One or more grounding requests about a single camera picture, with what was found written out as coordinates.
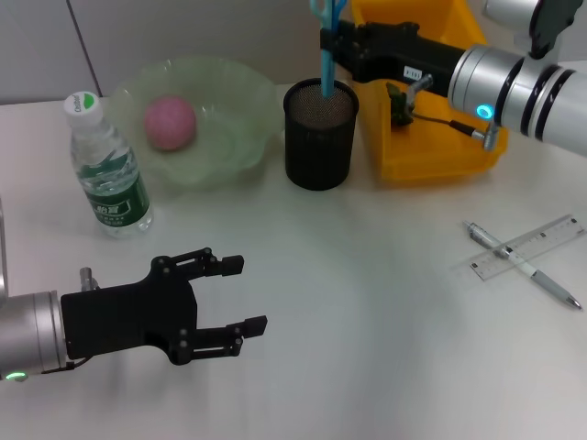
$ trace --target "ruler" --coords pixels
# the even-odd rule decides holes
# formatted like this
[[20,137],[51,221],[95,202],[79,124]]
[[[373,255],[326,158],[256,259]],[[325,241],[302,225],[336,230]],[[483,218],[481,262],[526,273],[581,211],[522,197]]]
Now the ruler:
[[575,238],[582,237],[584,234],[585,228],[579,221],[573,215],[565,215],[554,222],[470,258],[467,264],[482,280],[489,280],[491,277],[516,266],[511,258],[504,257],[506,253],[515,253],[520,257],[516,260],[522,263]]

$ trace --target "green bowl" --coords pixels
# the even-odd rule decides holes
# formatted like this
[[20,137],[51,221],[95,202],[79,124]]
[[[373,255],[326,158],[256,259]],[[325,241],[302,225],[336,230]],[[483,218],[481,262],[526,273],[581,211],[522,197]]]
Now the green bowl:
[[[145,109],[165,95],[194,107],[196,137],[179,151],[154,149],[145,133]],[[225,182],[259,163],[283,121],[269,79],[235,61],[199,56],[143,69],[116,88],[105,114],[130,142],[143,172],[190,187]]]

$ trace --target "black mesh pencil holder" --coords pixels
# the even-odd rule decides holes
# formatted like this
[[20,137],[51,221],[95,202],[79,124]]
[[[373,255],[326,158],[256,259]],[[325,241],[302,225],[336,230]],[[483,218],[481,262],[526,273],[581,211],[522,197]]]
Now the black mesh pencil holder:
[[334,93],[325,98],[320,79],[314,78],[292,87],[283,99],[283,109],[287,176],[312,191],[339,186],[349,175],[357,95],[335,81]]

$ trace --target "silver pen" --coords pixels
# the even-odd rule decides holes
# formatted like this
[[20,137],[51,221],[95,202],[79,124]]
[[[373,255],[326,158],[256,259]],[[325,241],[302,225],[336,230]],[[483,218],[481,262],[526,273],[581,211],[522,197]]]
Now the silver pen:
[[[497,238],[492,236],[485,229],[474,223],[462,222],[467,227],[467,232],[471,240],[479,243],[486,249],[497,248],[502,244]],[[517,255],[515,252],[508,250],[497,251],[498,257],[501,259],[508,259],[517,269],[524,273],[530,280],[535,282],[538,286],[542,287],[545,291],[550,293],[558,300],[570,305],[571,307],[583,310],[581,304],[565,289],[560,287],[553,279],[551,279],[542,270],[536,269],[530,263],[525,261],[522,257]]]

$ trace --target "yellow plastic tray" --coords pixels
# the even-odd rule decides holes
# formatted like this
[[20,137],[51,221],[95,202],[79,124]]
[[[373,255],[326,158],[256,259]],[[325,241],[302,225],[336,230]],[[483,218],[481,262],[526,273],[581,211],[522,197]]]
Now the yellow plastic tray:
[[[352,13],[356,24],[412,21],[420,25],[419,35],[425,39],[462,49],[486,44],[466,0],[354,0]],[[467,176],[489,170],[505,153],[504,129],[495,150],[488,153],[479,140],[441,124],[416,120],[410,126],[392,128],[385,83],[353,85],[360,100],[361,132],[384,180],[416,183]],[[416,110],[420,115],[455,119],[480,130],[487,127],[480,119],[451,109],[446,98],[428,92],[418,94]]]

